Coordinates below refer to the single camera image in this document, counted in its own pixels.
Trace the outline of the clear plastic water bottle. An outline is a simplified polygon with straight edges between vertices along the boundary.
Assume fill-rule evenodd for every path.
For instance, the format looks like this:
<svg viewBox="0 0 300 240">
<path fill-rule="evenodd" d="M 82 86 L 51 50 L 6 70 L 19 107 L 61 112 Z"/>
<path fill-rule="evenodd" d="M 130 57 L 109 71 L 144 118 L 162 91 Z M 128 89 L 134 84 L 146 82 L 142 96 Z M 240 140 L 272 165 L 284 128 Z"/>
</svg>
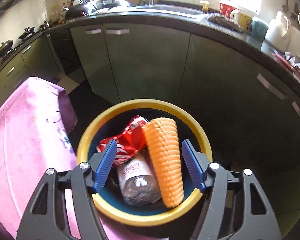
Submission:
<svg viewBox="0 0 300 240">
<path fill-rule="evenodd" d="M 140 153 L 118 166 L 117 176 L 123 200 L 128 205 L 142 206 L 161 199 L 154 173 Z"/>
</svg>

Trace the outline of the orange foam fruit net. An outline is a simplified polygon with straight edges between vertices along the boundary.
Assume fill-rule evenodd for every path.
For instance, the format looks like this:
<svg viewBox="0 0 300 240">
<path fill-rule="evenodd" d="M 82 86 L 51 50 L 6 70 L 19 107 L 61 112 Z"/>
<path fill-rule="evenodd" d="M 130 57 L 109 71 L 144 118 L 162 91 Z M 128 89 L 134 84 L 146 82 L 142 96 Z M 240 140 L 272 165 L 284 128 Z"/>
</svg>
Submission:
<svg viewBox="0 0 300 240">
<path fill-rule="evenodd" d="M 155 118 L 142 126 L 142 132 L 162 201 L 167 208 L 174 208 L 184 198 L 176 122 L 170 118 Z"/>
</svg>

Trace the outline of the crushed red soda can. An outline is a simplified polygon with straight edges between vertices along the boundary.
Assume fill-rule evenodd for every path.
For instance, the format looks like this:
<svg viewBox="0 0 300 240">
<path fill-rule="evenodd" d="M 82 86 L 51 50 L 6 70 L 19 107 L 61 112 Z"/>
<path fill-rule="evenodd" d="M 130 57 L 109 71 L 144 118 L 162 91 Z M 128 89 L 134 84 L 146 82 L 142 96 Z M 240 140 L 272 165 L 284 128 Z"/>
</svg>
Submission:
<svg viewBox="0 0 300 240">
<path fill-rule="evenodd" d="M 149 123 L 147 119 L 139 115 L 134 116 L 119 135 L 101 140 L 96 146 L 97 152 L 103 151 L 108 142 L 114 140 L 117 144 L 117 153 L 113 167 L 130 161 L 146 147 L 146 139 L 141 127 L 147 123 Z"/>
</svg>

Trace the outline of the yellow rimmed trash bin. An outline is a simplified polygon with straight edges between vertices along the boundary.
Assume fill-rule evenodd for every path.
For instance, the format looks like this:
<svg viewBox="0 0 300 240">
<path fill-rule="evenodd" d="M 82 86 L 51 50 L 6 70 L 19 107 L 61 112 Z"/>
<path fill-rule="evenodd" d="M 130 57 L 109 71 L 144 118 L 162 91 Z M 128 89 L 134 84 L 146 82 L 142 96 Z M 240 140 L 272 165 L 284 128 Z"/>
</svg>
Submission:
<svg viewBox="0 0 300 240">
<path fill-rule="evenodd" d="M 119 134 L 136 115 L 148 121 L 159 117 L 175 120 L 179 141 L 189 139 L 198 152 L 206 154 L 212 160 L 209 140 L 200 124 L 189 113 L 168 102 L 136 99 L 110 107 L 90 123 L 78 145 L 77 163 L 88 161 L 96 153 L 96 147 L 102 139 Z M 184 198 L 173 209 L 168 209 L 162 200 L 147 205 L 129 205 L 124 201 L 120 189 L 109 180 L 104 188 L 92 196 L 95 207 L 107 217 L 126 225 L 150 227 L 169 223 L 190 211 L 203 196 L 194 187 L 185 163 L 182 163 L 181 169 Z"/>
</svg>

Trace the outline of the pink floral tablecloth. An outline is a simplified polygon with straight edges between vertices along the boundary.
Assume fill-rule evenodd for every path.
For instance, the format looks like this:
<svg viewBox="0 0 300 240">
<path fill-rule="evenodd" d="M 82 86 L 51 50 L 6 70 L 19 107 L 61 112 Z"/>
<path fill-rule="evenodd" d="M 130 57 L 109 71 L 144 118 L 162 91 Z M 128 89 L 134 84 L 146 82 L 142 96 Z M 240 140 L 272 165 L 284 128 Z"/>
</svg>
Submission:
<svg viewBox="0 0 300 240">
<path fill-rule="evenodd" d="M 0 222 L 12 237 L 44 172 L 76 166 L 68 138 L 76 124 L 66 90 L 38 77 L 0 107 Z"/>
</svg>

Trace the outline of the dark counter cabinets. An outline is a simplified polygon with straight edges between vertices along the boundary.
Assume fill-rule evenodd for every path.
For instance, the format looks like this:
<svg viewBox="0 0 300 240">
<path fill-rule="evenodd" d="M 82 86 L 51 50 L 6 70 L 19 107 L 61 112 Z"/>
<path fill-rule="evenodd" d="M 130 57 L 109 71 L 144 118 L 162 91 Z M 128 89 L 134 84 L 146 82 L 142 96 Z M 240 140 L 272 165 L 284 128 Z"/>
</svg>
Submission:
<svg viewBox="0 0 300 240">
<path fill-rule="evenodd" d="M 159 99 L 190 113 L 213 156 L 255 170 L 278 215 L 300 212 L 300 74 L 269 43 L 155 17 L 119 17 L 54 27 L 51 41 L 70 78 L 79 126 L 112 104 Z"/>
</svg>

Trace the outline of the green base cabinets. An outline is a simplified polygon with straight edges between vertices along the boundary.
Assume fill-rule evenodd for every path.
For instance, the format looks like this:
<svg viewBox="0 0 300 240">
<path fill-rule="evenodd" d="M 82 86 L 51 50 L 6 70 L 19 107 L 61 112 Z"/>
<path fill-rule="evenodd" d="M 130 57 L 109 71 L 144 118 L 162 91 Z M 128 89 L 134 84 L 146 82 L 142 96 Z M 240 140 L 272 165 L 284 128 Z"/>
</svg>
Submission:
<svg viewBox="0 0 300 240">
<path fill-rule="evenodd" d="M 28 77 L 51 81 L 62 72 L 50 35 L 34 35 L 0 66 L 0 107 Z"/>
</svg>

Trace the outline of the black wok on stove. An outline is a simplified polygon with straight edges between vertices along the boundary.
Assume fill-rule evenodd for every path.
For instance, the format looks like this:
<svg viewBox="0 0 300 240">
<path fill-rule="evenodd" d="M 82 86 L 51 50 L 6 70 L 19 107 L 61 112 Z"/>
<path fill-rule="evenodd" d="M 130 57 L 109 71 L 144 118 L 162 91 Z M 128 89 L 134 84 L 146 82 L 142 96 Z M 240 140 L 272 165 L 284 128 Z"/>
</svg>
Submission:
<svg viewBox="0 0 300 240">
<path fill-rule="evenodd" d="M 12 49 L 13 41 L 7 40 L 0 46 L 0 58 L 4 57 Z"/>
</svg>

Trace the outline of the white plastic jug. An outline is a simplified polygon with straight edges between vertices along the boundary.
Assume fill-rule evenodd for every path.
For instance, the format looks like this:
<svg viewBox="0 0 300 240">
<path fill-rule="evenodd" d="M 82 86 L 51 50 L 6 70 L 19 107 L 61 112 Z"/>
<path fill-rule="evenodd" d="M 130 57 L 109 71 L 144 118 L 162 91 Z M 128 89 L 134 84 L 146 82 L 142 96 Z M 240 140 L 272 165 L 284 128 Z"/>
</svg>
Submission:
<svg viewBox="0 0 300 240">
<path fill-rule="evenodd" d="M 288 17 L 278 11 L 276 17 L 269 22 L 265 40 L 277 49 L 284 51 L 288 46 L 291 27 L 292 24 Z"/>
</svg>

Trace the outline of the black pan with lid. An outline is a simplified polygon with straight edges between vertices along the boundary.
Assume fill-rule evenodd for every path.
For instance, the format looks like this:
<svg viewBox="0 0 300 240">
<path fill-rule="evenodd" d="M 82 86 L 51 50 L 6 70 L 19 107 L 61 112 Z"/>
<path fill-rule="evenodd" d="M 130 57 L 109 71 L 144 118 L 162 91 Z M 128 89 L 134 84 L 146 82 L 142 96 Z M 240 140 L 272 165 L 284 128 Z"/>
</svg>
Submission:
<svg viewBox="0 0 300 240">
<path fill-rule="evenodd" d="M 18 37 L 20 40 L 24 40 L 25 38 L 27 38 L 30 35 L 34 34 L 34 29 L 35 27 L 27 27 L 24 29 L 24 32 Z"/>
</svg>

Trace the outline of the red paper cup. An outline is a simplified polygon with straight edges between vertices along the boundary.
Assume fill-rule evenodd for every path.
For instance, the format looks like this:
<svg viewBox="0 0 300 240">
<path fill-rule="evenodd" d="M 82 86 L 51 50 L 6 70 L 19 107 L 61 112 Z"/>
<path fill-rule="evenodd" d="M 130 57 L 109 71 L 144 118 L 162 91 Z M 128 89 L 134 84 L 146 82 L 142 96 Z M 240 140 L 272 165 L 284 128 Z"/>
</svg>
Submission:
<svg viewBox="0 0 300 240">
<path fill-rule="evenodd" d="M 230 4 L 229 2 L 222 2 L 222 1 L 219 2 L 219 12 L 221 15 L 230 18 L 230 15 L 234 10 L 240 10 L 240 9 Z"/>
</svg>

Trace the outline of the stainless steel sink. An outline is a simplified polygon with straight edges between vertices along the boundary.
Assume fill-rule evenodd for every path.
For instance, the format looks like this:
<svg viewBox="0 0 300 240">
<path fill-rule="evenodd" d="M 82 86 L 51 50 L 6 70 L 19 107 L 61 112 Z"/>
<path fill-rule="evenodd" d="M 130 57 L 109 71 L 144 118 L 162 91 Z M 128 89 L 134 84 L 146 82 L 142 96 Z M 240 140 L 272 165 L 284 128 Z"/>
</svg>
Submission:
<svg viewBox="0 0 300 240">
<path fill-rule="evenodd" d="M 137 6 L 136 9 L 164 10 L 164 11 L 172 11 L 172 12 L 189 14 L 189 15 L 203 14 L 203 12 L 200 10 L 187 8 L 187 7 L 179 7 L 175 5 L 167 5 L 167 4 L 141 5 L 141 6 Z"/>
</svg>

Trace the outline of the large black wok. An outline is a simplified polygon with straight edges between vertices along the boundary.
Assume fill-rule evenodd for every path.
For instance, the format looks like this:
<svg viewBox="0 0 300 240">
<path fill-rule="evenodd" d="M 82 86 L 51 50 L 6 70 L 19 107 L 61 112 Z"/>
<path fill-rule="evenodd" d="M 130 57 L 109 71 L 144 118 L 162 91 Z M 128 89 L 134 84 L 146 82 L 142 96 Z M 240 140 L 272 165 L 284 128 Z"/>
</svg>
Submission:
<svg viewBox="0 0 300 240">
<path fill-rule="evenodd" d="M 65 20 L 68 21 L 85 15 L 89 15 L 91 13 L 94 13 L 96 10 L 96 7 L 90 3 L 77 4 L 71 7 L 65 13 Z"/>
</svg>

